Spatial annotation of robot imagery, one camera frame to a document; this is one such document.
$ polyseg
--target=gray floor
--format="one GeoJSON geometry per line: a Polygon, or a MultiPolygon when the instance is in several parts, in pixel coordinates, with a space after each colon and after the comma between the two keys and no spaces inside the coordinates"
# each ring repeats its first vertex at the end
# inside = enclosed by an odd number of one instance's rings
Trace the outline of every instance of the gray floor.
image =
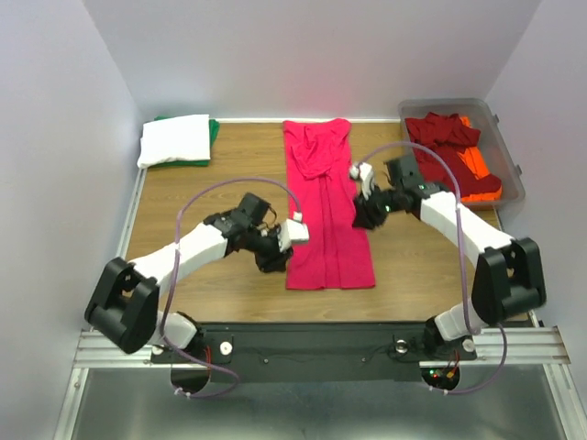
{"type": "MultiPolygon", "coordinates": [[[[493,368],[463,370],[461,386],[493,368]]],[[[391,381],[245,384],[215,401],[172,394],[169,371],[90,373],[74,438],[392,440],[565,438],[540,366],[508,367],[491,387],[442,396],[391,381]]]]}

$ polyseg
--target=pink garment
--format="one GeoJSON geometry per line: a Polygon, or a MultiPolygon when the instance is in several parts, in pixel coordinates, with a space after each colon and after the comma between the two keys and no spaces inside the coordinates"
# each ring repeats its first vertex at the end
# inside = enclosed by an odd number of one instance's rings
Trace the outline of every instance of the pink garment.
{"type": "MultiPolygon", "coordinates": [[[[287,184],[299,197],[310,242],[296,246],[288,264],[288,289],[373,287],[367,234],[352,227],[356,183],[349,179],[350,122],[286,121],[287,184]]],[[[290,214],[295,204],[290,200],[290,214]]]]}

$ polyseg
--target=orange cloth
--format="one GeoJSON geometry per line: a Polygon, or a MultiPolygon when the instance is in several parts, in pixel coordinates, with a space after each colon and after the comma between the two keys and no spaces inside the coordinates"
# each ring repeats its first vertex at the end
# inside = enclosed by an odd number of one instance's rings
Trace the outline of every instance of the orange cloth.
{"type": "MultiPolygon", "coordinates": [[[[471,120],[467,116],[461,116],[460,121],[463,123],[464,126],[471,127],[471,120]]],[[[485,176],[490,174],[487,165],[485,164],[485,160],[479,148],[477,147],[468,147],[464,149],[464,152],[458,152],[460,159],[465,162],[467,168],[471,170],[473,175],[477,179],[482,179],[485,176]]],[[[502,196],[502,188],[496,192],[484,192],[481,194],[470,194],[466,197],[462,197],[463,202],[491,202],[493,200],[499,200],[502,196]]]]}

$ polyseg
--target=green cloth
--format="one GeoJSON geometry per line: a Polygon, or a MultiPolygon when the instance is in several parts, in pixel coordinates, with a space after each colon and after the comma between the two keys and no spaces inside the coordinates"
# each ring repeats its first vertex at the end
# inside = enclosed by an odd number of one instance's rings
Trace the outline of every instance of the green cloth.
{"type": "MultiPolygon", "coordinates": [[[[157,116],[155,118],[156,121],[161,121],[162,119],[169,119],[170,116],[157,116]]],[[[210,128],[210,154],[212,154],[212,146],[216,138],[218,137],[218,130],[220,130],[220,123],[215,119],[210,119],[208,121],[208,127],[210,128]]],[[[210,160],[176,160],[174,162],[163,162],[158,163],[157,165],[153,165],[150,168],[166,168],[166,167],[207,167],[210,163],[210,160]]]]}

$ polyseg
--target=baseboard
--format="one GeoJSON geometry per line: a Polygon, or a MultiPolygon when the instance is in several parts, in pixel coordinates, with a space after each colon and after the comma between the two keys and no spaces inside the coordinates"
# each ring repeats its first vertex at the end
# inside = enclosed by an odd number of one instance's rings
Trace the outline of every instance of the baseboard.
{"type": "MultiPolygon", "coordinates": [[[[294,122],[326,122],[331,121],[332,117],[216,117],[215,120],[222,124],[280,124],[283,121],[294,122]]],[[[361,118],[348,117],[346,118],[352,124],[372,124],[372,123],[393,123],[399,124],[401,119],[399,117],[389,118],[361,118]]]]}

